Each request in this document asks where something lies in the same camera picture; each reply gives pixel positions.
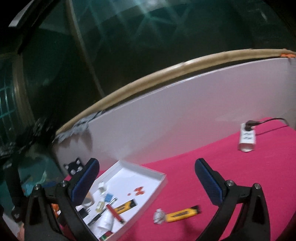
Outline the small white cube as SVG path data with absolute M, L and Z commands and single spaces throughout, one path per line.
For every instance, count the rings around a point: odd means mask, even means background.
M 107 186 L 103 181 L 99 183 L 98 190 L 100 191 L 100 193 L 106 192 Z

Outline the red stick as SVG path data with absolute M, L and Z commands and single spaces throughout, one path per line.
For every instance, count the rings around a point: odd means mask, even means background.
M 116 212 L 110 204 L 106 205 L 106 208 L 111 212 L 111 214 L 116 218 L 121 224 L 125 224 L 125 220 Z

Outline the yellow black tube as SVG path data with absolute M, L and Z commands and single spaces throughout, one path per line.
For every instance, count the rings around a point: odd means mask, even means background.
M 134 207 L 137 206 L 137 203 L 135 202 L 134 199 L 125 202 L 124 204 L 121 204 L 120 206 L 116 207 L 114 210 L 116 211 L 117 214 L 122 214 Z
M 163 222 L 176 222 L 186 218 L 196 216 L 201 213 L 201 208 L 199 205 L 192 206 L 183 210 L 179 210 L 172 213 L 165 213 L 162 209 L 157 209 L 153 216 L 154 224 L 162 224 Z

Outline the white plastic bottle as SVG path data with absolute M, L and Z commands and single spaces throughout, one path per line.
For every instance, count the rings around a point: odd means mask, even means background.
M 100 230 L 112 231 L 114 224 L 114 216 L 109 209 L 107 209 L 99 218 L 96 227 Z

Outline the brown tape roll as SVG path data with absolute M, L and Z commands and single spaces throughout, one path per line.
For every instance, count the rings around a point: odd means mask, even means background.
M 94 204 L 94 199 L 93 199 L 93 196 L 90 192 L 88 192 L 82 202 L 82 206 L 84 208 L 89 208 L 90 206 L 92 206 Z

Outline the black rectangular box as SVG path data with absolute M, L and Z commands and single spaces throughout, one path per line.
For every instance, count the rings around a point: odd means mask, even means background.
M 81 208 L 78 213 L 80 214 L 81 218 L 84 219 L 86 216 L 89 215 L 90 209 L 89 208 Z

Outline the black white cat figure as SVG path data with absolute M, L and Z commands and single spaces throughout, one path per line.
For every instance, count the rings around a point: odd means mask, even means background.
M 84 165 L 81 162 L 81 159 L 77 158 L 75 161 L 70 162 L 69 164 L 64 164 L 63 167 L 68 172 L 68 174 L 72 177 L 77 172 L 82 171 L 82 169 L 84 168 Z

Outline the black pen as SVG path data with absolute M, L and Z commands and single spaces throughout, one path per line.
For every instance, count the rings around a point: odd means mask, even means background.
M 114 198 L 110 203 L 109 205 L 112 205 L 114 204 L 114 202 L 117 201 L 117 198 Z M 105 208 L 102 210 L 102 212 L 100 212 L 99 214 L 97 214 L 97 216 L 95 216 L 87 225 L 88 226 L 91 226 L 93 225 L 101 216 L 102 214 L 107 210 L 107 205 L 105 206 Z

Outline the white cardboard tray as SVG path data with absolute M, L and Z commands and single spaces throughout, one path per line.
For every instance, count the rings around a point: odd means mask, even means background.
M 83 219 L 86 224 L 98 214 L 96 207 L 104 199 L 104 196 L 98 190 L 98 185 L 102 181 L 107 186 L 106 194 L 111 194 L 113 199 L 117 198 L 117 201 L 112 204 L 113 208 L 132 199 L 137 203 L 136 207 L 120 214 L 125 220 L 125 224 L 121 224 L 114 218 L 112 231 L 97 228 L 96 224 L 98 220 L 89 226 L 97 240 L 103 240 L 104 235 L 107 240 L 119 240 L 139 220 L 156 199 L 166 185 L 167 177 L 164 173 L 130 162 L 116 162 L 94 181 L 89 190 L 95 202 L 89 208 L 89 215 Z

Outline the pink table cloth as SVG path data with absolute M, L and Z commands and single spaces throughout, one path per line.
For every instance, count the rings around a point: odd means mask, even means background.
M 172 158 L 118 161 L 94 175 L 116 198 L 82 240 L 276 240 L 295 220 L 295 130 L 255 128 L 256 147 L 238 134 Z

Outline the white power adapter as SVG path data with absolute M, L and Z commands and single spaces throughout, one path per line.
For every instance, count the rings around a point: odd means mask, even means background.
M 240 125 L 240 136 L 238 150 L 242 152 L 251 152 L 256 145 L 256 134 L 253 127 L 246 126 L 246 123 Z

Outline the grey cloth on rail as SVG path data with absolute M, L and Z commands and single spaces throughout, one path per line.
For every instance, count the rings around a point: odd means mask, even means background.
M 104 110 L 98 111 L 96 113 L 92 113 L 82 119 L 80 119 L 79 121 L 77 121 L 72 128 L 70 128 L 67 131 L 63 131 L 62 133 L 59 133 L 56 135 L 53 143 L 62 143 L 64 140 L 66 140 L 67 138 L 73 136 L 73 135 L 78 135 L 81 134 L 83 132 L 86 132 L 86 130 L 88 130 L 88 126 L 89 126 L 89 122 L 92 121 L 93 119 L 101 116 L 103 113 L 105 113 Z

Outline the bamboo rail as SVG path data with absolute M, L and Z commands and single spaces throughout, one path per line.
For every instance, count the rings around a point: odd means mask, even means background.
M 154 87 L 158 84 L 167 82 L 169 80 L 175 79 L 177 77 L 225 63 L 272 57 L 294 58 L 295 52 L 287 49 L 233 50 L 202 56 L 156 71 L 152 74 L 144 76 L 132 83 L 125 85 L 124 87 L 116 90 L 115 92 L 112 92 L 111 94 L 96 102 L 89 108 L 85 109 L 84 111 L 76 115 L 74 118 L 69 120 L 66 124 L 61 126 L 56 131 L 56 135 L 59 135 L 71 129 L 74 126 L 74 124 L 77 123 L 77 121 L 96 111 L 109 108 L 136 93 Z

